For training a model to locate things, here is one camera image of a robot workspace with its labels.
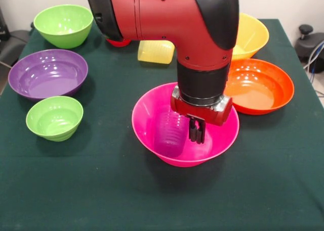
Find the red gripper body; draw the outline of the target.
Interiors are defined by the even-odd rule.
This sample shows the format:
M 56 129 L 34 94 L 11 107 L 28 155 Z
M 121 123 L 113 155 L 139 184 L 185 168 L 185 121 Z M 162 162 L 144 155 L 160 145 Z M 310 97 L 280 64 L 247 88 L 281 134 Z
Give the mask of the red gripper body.
M 185 102 L 180 97 L 179 87 L 176 85 L 171 94 L 171 109 L 179 115 L 203 120 L 208 124 L 221 126 L 226 122 L 232 109 L 232 98 L 222 95 L 211 106 L 196 106 Z

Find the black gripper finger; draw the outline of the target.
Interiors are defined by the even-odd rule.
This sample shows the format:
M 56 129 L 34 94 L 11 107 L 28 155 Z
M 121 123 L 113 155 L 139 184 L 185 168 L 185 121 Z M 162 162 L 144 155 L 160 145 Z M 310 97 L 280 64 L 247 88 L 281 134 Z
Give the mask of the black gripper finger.
M 197 142 L 197 126 L 196 119 L 189 117 L 189 138 L 192 142 Z
M 198 119 L 198 129 L 196 131 L 196 142 L 203 144 L 205 142 L 206 123 L 204 120 Z

